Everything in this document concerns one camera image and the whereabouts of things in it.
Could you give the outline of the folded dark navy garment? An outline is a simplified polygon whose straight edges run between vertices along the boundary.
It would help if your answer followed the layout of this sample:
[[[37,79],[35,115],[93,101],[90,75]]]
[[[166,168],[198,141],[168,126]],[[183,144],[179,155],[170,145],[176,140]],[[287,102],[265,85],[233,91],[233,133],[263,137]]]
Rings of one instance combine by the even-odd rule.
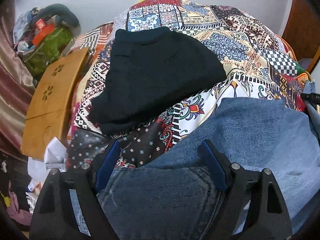
[[[104,91],[88,118],[105,135],[127,131],[226,79],[217,56],[197,39],[161,27],[116,31]]]

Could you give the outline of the brown wooden wardrobe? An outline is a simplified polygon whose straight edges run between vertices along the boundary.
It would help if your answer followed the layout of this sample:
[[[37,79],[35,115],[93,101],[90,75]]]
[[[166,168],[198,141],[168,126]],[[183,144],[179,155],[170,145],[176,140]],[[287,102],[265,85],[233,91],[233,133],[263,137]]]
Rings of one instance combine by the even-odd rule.
[[[319,62],[319,17],[307,0],[292,0],[282,38],[293,49],[295,59],[310,59],[306,71],[311,73]]]

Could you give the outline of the white cloth pile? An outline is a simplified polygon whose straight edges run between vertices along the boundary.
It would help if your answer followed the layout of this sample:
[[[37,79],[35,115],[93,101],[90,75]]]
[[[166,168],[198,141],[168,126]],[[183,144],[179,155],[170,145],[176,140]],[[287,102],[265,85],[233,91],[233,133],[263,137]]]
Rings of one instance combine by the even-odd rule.
[[[43,183],[52,168],[57,168],[60,172],[67,170],[67,157],[67,148],[54,137],[46,147],[43,161],[28,158],[28,174],[37,183]]]

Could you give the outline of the pink striped curtain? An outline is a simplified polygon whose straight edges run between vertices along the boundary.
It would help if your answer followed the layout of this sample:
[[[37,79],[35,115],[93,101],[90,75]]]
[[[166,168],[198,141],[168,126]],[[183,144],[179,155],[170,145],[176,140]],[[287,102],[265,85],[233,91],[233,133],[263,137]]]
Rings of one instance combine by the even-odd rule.
[[[21,153],[25,117],[35,88],[33,78],[15,54],[12,1],[1,3],[1,152],[26,161]]]

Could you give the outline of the colourful patchwork bedspread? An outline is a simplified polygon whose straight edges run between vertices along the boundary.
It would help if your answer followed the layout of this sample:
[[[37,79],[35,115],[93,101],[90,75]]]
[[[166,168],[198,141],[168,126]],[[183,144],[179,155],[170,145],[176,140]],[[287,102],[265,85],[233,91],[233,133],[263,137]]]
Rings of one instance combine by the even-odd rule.
[[[230,6],[146,0],[118,15],[104,48],[96,57],[90,55],[89,70],[74,93],[73,120],[67,135],[68,168],[91,162],[109,141],[87,117],[92,99],[104,90],[116,31],[158,27],[199,40],[217,55],[227,78],[133,131],[117,134],[121,145],[118,166],[139,167],[167,152],[200,126],[223,98],[280,99],[288,108],[305,110],[300,94],[310,75],[300,67],[287,42],[260,21]]]

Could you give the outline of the grey neck pillow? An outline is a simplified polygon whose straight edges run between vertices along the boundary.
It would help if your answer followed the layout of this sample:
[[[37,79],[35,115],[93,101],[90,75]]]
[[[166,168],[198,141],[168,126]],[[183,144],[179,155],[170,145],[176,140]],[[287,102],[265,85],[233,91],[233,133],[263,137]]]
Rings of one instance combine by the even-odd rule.
[[[81,32],[80,22],[76,15],[71,12],[65,5],[56,3],[51,4],[39,11],[34,18],[33,23],[39,19],[54,17],[57,25],[65,25],[71,29],[71,32],[76,36]]]

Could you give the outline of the bamboo lap desk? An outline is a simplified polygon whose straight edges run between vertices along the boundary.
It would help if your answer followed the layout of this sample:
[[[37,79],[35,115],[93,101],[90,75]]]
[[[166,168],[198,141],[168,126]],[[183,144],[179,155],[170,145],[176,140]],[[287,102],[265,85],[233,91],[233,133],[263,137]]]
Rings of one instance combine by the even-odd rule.
[[[66,143],[73,89],[88,56],[85,47],[47,67],[28,108],[21,146],[23,155],[42,160],[54,137]]]

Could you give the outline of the orange striped blanket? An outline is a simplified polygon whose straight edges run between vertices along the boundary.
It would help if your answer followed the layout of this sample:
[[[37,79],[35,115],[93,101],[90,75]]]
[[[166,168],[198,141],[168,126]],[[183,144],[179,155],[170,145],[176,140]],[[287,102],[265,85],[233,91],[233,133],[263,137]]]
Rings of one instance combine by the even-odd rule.
[[[89,55],[96,57],[107,43],[112,32],[113,22],[102,24],[92,31],[78,35],[71,39],[60,57],[64,57],[73,51],[88,48]]]

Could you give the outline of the green patterned storage box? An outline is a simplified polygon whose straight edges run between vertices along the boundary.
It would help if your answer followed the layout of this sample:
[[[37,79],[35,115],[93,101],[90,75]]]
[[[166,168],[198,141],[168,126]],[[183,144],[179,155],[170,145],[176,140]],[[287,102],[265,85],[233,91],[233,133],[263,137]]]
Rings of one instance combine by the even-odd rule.
[[[62,51],[72,38],[71,31],[61,25],[48,34],[39,45],[26,52],[19,52],[18,55],[32,77],[35,77],[43,73],[50,64],[59,59]]]

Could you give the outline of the orange red box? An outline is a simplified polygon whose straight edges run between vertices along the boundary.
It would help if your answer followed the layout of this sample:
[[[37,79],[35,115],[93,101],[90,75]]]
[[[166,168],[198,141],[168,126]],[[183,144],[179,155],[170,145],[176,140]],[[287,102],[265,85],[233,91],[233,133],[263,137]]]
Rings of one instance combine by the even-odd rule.
[[[55,29],[54,24],[50,24],[50,25],[44,27],[33,38],[33,40],[32,40],[33,45],[38,46],[46,36],[48,36],[49,34],[51,34],[54,31],[54,29]]]

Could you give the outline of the blue denim jeans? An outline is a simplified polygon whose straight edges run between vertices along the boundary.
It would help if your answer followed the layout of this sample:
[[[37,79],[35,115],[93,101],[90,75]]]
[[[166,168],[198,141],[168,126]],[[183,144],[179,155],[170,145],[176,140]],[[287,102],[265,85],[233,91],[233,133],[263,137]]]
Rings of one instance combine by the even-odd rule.
[[[197,154],[206,139],[245,169],[271,169],[293,231],[319,203],[319,137],[309,117],[281,100],[224,98],[166,153],[114,169],[98,200],[120,239],[203,239],[223,201]]]

